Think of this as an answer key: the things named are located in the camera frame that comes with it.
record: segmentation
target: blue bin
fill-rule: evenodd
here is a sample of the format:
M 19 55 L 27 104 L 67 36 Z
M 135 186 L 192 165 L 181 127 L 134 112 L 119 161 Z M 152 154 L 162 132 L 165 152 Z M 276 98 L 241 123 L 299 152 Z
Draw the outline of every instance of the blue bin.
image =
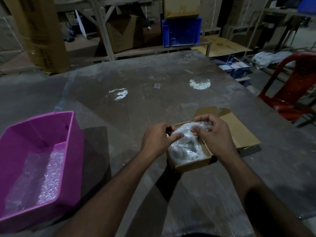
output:
M 196 44 L 200 41 L 202 18 L 161 18 L 161 33 L 164 47 Z
M 306 14 L 316 14 L 316 0 L 302 0 L 297 11 Z

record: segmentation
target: hand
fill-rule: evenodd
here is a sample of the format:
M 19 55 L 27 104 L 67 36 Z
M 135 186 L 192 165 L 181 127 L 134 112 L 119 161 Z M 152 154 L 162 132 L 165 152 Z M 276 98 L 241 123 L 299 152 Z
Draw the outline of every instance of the hand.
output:
M 155 159 L 163 155 L 172 143 L 183 137 L 183 134 L 167 137 L 167 132 L 171 133 L 175 130 L 176 128 L 170 123 L 159 123 L 148 128 L 142 140 L 141 152 Z
M 229 127 L 225 121 L 212 114 L 197 116 L 193 121 L 211 121 L 213 123 L 210 131 L 196 127 L 193 130 L 193 134 L 202 137 L 209 150 L 219 160 L 238 155 Z

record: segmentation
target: bubble wrap in bin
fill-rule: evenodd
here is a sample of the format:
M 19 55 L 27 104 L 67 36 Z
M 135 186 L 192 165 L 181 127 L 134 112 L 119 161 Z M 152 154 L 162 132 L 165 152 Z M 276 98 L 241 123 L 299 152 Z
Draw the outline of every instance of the bubble wrap in bin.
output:
M 53 200 L 58 192 L 64 155 L 64 149 L 29 153 L 22 175 L 6 198 L 3 216 Z
M 210 122 L 190 122 L 183 124 L 171 135 L 184 134 L 184 137 L 177 140 L 169 148 L 169 154 L 175 165 L 185 164 L 198 159 L 206 158 L 202 147 L 198 141 L 198 137 L 192 133 L 193 127 L 199 126 L 204 130 L 209 130 L 212 127 Z

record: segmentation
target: pink plastic bin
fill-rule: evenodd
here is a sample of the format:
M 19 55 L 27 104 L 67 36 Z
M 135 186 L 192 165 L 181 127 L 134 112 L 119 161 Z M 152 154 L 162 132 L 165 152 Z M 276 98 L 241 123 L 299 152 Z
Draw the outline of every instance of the pink plastic bin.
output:
M 8 127 L 0 139 L 0 233 L 22 230 L 55 218 L 80 201 L 83 133 L 73 111 L 35 116 Z M 6 198 L 22 175 L 29 153 L 65 149 L 57 195 L 53 200 L 6 215 Z

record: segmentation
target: red plastic chair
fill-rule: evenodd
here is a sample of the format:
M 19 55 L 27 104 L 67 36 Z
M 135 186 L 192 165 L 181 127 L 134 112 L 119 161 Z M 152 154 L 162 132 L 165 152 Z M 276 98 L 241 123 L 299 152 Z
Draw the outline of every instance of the red plastic chair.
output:
M 283 87 L 270 98 L 266 96 L 267 90 L 274 80 L 291 61 L 296 61 L 293 73 Z M 316 83 L 316 54 L 310 52 L 295 53 L 285 58 L 276 68 L 270 80 L 263 88 L 259 97 L 270 107 L 275 109 L 288 121 L 295 123 L 302 115 L 314 113 L 311 107 L 315 104 L 301 105 L 297 101 Z

